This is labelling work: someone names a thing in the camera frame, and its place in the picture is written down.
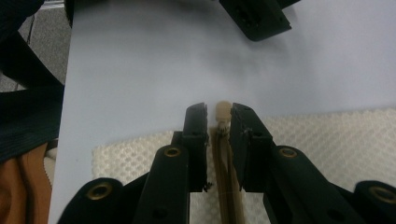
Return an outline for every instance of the person's leg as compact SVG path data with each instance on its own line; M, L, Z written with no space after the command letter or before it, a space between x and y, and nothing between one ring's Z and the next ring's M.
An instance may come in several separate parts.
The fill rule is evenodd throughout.
M0 71L27 89L63 85L35 56L19 33L0 44Z

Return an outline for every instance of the textured mat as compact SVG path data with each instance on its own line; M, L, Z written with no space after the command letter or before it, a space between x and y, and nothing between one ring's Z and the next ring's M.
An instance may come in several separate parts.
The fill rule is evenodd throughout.
M383 109L266 118L277 145L299 148L329 181L353 191L357 182L379 180L396 186L396 110ZM146 173L155 151L170 144L172 132L126 140L93 151L93 178L113 177L126 184ZM220 223L211 148L207 151L208 193L191 195L191 223ZM246 223L270 223L262 194L243 194Z

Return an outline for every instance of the orange cloth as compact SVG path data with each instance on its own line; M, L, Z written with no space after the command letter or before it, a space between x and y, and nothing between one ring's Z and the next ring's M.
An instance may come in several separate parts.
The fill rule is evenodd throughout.
M48 223L50 182L44 170L47 144L0 164L0 223Z

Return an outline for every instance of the white cloth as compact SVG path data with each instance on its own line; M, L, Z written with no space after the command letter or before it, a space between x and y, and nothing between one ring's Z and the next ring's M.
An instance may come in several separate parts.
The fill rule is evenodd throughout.
M379 180L396 186L396 109L266 118L277 145L299 148L334 184L353 191L357 182ZM156 133L93 151L93 178L126 184L146 173L154 153L173 132ZM208 193L191 195L191 224L221 223L211 148L207 150ZM246 223L270 223L262 194L243 194Z

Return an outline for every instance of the tiled floor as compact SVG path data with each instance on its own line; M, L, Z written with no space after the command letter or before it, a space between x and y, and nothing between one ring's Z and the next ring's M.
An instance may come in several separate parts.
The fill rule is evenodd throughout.
M51 73L65 83L71 29L64 8L59 6L42 7L26 20L20 33ZM0 92L22 89L0 73Z

